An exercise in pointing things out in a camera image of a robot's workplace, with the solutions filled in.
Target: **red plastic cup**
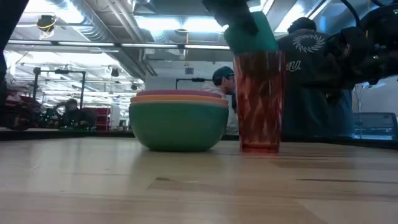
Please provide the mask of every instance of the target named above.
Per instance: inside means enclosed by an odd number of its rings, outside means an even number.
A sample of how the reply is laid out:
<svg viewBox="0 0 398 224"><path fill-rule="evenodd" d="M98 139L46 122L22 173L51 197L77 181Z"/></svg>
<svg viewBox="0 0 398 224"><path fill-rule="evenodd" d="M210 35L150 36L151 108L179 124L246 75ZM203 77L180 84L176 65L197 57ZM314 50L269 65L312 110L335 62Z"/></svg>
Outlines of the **red plastic cup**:
<svg viewBox="0 0 398 224"><path fill-rule="evenodd" d="M283 52L258 51L234 60L243 152L279 152L284 102Z"/></svg>

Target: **cable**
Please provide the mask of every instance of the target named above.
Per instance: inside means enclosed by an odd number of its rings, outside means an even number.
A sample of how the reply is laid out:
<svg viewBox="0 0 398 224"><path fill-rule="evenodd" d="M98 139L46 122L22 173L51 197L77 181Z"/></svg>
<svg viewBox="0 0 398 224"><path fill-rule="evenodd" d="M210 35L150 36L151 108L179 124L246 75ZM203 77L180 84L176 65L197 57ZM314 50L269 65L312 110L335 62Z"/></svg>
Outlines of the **cable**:
<svg viewBox="0 0 398 224"><path fill-rule="evenodd" d="M356 13L353 5L351 5L347 0L340 0L347 8L348 10L352 13L352 15L355 18L355 23L356 23L356 27L359 27L362 29L362 25L361 25L361 20L359 19L358 13Z"/></svg>

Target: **printed logo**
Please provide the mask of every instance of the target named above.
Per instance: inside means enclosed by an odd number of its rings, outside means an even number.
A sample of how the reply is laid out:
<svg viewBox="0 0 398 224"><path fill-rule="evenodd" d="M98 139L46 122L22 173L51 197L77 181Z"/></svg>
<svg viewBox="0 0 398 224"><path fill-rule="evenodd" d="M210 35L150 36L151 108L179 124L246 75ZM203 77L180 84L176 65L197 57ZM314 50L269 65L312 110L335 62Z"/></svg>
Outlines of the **printed logo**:
<svg viewBox="0 0 398 224"><path fill-rule="evenodd" d="M301 61L300 60L289 62L286 65L286 70L289 71L289 72L295 72L297 70L301 70L300 66L301 66Z"/></svg>
<svg viewBox="0 0 398 224"><path fill-rule="evenodd" d="M311 41L312 46L306 46L306 44L303 43L303 40L308 40L308 39L313 40ZM325 44L325 38L316 34L300 35L293 39L293 46L300 52L304 52L306 54L314 53L315 51L320 50L324 46L324 44Z"/></svg>

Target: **light fixture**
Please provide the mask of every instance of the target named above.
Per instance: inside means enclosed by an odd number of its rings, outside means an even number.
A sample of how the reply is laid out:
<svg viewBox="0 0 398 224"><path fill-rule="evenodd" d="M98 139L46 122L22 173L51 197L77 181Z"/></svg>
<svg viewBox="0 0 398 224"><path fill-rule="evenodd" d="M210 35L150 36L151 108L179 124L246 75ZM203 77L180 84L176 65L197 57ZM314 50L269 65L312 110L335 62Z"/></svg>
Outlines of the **light fixture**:
<svg viewBox="0 0 398 224"><path fill-rule="evenodd" d="M276 28L275 32L287 32L287 29L292 25L292 23L296 19L303 16L305 16L303 6L299 3L296 3L286 14L282 22L279 24L278 28Z"/></svg>
<svg viewBox="0 0 398 224"><path fill-rule="evenodd" d="M96 43L96 42L72 42L72 41L60 41L57 43L62 46L82 46L82 47L114 47L114 43Z"/></svg>
<svg viewBox="0 0 398 224"><path fill-rule="evenodd" d="M187 44L185 45L187 49L212 49L212 50L229 50L228 46L217 46L217 45L195 45Z"/></svg>
<svg viewBox="0 0 398 224"><path fill-rule="evenodd" d="M224 32L228 26L221 27L213 18L191 17L185 21L183 29L189 32Z"/></svg>
<svg viewBox="0 0 398 224"><path fill-rule="evenodd" d="M148 49L177 49L177 44L121 44L122 47L137 47Z"/></svg>
<svg viewBox="0 0 398 224"><path fill-rule="evenodd" d="M136 16L135 19L141 29L149 31L181 29L180 23L174 17Z"/></svg>
<svg viewBox="0 0 398 224"><path fill-rule="evenodd" d="M8 44L19 45L52 45L51 41L47 40L9 40Z"/></svg>
<svg viewBox="0 0 398 224"><path fill-rule="evenodd" d="M119 71L117 68L112 68L111 76L113 76L113 77L119 76Z"/></svg>

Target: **wood grain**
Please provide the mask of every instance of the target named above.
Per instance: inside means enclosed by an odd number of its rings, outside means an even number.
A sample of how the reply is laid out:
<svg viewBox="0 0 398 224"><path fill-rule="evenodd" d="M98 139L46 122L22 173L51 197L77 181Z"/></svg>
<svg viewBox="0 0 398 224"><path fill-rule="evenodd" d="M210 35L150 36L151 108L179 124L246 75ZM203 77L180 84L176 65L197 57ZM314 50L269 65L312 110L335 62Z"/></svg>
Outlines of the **wood grain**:
<svg viewBox="0 0 398 224"><path fill-rule="evenodd" d="M0 143L0 224L396 223L398 153L282 144L278 156L150 152L134 139Z"/></svg>

